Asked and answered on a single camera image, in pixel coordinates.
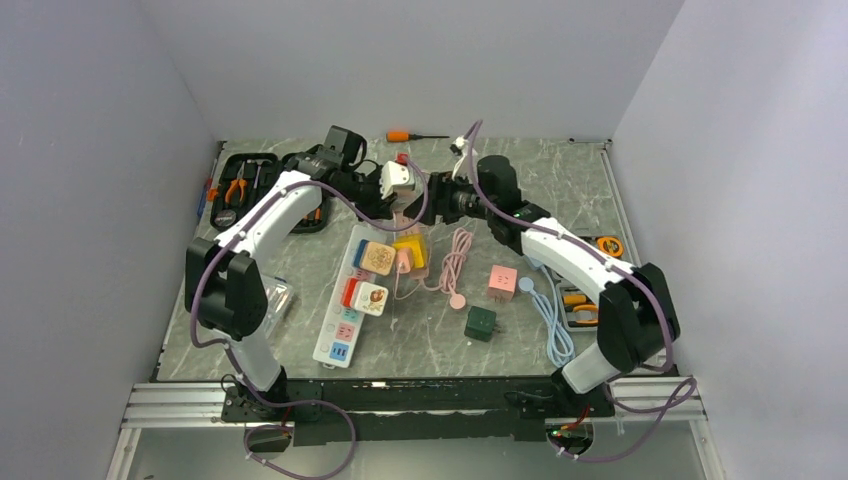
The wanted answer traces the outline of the dark green cube adapter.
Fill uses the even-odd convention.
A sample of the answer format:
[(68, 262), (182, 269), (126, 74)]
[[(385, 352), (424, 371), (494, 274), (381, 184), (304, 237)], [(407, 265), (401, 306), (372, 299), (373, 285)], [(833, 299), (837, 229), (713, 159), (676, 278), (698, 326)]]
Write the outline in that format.
[(490, 342), (496, 329), (497, 314), (489, 309), (471, 306), (467, 312), (464, 335), (467, 338)]

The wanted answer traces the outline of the black tool case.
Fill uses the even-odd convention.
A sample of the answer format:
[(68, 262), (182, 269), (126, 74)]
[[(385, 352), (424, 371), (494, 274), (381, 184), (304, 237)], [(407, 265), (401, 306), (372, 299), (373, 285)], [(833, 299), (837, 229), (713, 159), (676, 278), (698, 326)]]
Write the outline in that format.
[(206, 200), (211, 204), (210, 226), (223, 232), (240, 220), (260, 200), (268, 196), (285, 167), (296, 157), (318, 158), (343, 165), (340, 154), (325, 151), (320, 145), (306, 152), (283, 157), (270, 152), (236, 153), (220, 168), (216, 183), (211, 183)]

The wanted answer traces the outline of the clear plastic screw box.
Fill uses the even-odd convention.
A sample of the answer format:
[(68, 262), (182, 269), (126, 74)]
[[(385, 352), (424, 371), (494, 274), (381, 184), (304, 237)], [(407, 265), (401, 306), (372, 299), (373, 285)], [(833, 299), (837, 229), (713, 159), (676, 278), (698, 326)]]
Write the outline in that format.
[(294, 291), (289, 283), (277, 276), (260, 275), (267, 298), (267, 309), (262, 322), (266, 338), (270, 338), (294, 300)]

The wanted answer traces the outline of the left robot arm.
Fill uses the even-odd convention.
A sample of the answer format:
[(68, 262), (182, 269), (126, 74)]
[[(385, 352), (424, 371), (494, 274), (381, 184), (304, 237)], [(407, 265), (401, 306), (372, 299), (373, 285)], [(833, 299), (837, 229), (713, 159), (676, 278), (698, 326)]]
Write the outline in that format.
[(325, 197), (362, 221), (392, 232), (392, 213), (403, 191), (426, 197), (427, 177), (412, 161), (389, 161), (371, 173), (358, 170), (367, 144), (334, 126), (323, 143), (287, 157), (270, 191), (215, 239), (193, 239), (186, 251), (184, 293), (189, 334), (197, 348), (221, 345), (248, 391), (248, 407), (264, 420), (287, 406), (287, 374), (262, 331), (268, 299), (261, 267), (294, 227)]

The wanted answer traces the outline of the pink cube socket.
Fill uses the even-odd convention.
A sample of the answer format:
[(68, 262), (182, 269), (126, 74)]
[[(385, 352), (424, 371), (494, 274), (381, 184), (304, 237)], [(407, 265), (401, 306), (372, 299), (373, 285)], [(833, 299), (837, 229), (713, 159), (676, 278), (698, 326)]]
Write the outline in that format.
[(488, 279), (487, 296), (496, 303), (508, 303), (514, 297), (517, 281), (516, 269), (493, 265)]

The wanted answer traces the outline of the yellow cube adapter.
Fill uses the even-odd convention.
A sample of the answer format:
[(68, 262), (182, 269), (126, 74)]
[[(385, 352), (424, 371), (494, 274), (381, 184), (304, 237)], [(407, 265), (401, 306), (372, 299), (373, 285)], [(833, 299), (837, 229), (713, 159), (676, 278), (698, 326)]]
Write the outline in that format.
[(397, 266), (401, 274), (420, 270), (428, 264), (426, 240), (422, 234), (401, 236), (392, 243), (396, 249)]

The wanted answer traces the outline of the red cube adapter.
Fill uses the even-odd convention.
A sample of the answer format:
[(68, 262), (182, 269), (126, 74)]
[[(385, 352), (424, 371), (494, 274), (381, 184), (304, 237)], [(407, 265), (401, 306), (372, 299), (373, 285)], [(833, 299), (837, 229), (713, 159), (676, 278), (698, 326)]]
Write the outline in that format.
[(347, 279), (347, 282), (343, 287), (341, 296), (341, 304), (345, 308), (352, 307), (355, 298), (355, 292), (359, 283), (360, 281), (357, 278), (351, 277)]

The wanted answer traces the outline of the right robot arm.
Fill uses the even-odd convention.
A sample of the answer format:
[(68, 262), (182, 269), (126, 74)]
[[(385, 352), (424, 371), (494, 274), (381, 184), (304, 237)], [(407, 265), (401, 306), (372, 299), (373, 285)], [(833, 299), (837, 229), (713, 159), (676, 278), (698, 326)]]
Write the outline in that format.
[(680, 327), (659, 267), (634, 266), (568, 231), (523, 198), (507, 158), (490, 155), (478, 164), (484, 170), (466, 178), (450, 171), (430, 174), (422, 220), (427, 225), (483, 220), (500, 244), (556, 272), (597, 307), (594, 342), (554, 377), (550, 392), (557, 411), (574, 415), (601, 384), (645, 366), (659, 352), (672, 354)]

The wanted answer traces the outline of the wooden beige cube adapter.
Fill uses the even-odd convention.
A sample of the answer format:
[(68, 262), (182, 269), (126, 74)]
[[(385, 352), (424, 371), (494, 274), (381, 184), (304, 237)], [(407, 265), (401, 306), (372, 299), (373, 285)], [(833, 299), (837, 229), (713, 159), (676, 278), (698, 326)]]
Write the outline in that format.
[(389, 245), (368, 241), (364, 244), (359, 267), (380, 276), (392, 271), (397, 251)]

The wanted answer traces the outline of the blue cube adapter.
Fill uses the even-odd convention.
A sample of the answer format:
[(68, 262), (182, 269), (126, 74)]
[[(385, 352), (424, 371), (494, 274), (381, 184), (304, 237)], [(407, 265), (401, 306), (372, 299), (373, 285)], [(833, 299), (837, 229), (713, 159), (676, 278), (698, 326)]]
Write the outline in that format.
[(353, 262), (352, 262), (352, 265), (355, 268), (361, 268), (362, 267), (363, 258), (365, 256), (365, 251), (367, 249), (368, 244), (369, 244), (369, 240), (362, 239), (359, 242), (358, 246), (356, 247), (356, 250), (354, 252)]

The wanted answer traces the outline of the white power strip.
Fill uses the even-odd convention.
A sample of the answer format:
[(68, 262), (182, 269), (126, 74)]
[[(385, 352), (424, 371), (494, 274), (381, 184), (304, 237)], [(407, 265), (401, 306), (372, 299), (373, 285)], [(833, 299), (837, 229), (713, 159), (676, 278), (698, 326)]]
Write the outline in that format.
[(367, 316), (379, 317), (389, 290), (377, 283), (377, 275), (362, 269), (367, 243), (383, 244), (387, 235), (356, 225), (345, 245), (312, 358), (326, 368), (348, 368)]

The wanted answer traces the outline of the pink power strip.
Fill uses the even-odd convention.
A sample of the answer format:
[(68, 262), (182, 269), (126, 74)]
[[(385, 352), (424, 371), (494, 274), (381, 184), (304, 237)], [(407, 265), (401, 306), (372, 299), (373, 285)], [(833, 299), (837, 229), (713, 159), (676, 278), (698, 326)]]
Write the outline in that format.
[(394, 226), (400, 231), (393, 234), (392, 247), (396, 250), (396, 267), (399, 275), (413, 280), (424, 280), (429, 275), (429, 251), (426, 228), (411, 218), (396, 212)]

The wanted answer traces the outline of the white cube adapter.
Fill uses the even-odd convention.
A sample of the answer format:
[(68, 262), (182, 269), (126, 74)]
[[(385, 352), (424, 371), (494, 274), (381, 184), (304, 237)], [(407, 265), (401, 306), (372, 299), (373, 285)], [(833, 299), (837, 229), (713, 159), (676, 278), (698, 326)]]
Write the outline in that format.
[(358, 282), (354, 287), (350, 307), (365, 315), (379, 317), (383, 314), (390, 296), (386, 287), (370, 282)]

